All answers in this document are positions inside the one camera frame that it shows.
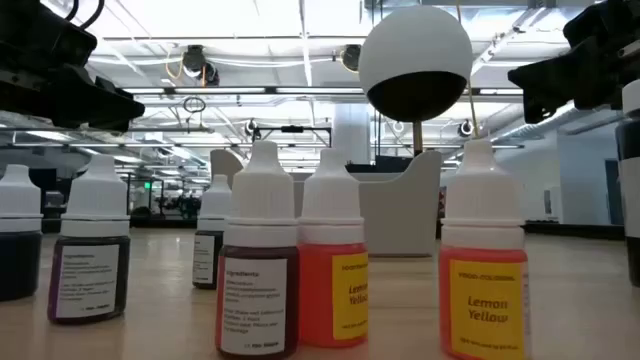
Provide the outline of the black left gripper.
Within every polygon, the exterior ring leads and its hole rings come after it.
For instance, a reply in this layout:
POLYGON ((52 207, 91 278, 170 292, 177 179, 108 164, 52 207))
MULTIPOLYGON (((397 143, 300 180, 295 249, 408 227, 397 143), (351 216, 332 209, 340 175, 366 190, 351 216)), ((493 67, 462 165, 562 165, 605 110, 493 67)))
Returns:
POLYGON ((123 133, 145 106, 85 70, 97 39, 38 1, 1 1, 1 109, 123 133))

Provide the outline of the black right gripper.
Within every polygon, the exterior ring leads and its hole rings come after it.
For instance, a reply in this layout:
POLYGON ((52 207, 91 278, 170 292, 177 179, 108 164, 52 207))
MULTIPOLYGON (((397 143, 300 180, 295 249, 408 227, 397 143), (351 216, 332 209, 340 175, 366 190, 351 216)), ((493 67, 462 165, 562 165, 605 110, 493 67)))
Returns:
POLYGON ((523 91, 524 119, 539 124, 572 103, 622 108, 622 89, 639 78, 639 0, 594 3, 563 28, 563 55, 517 67, 508 80, 523 91))

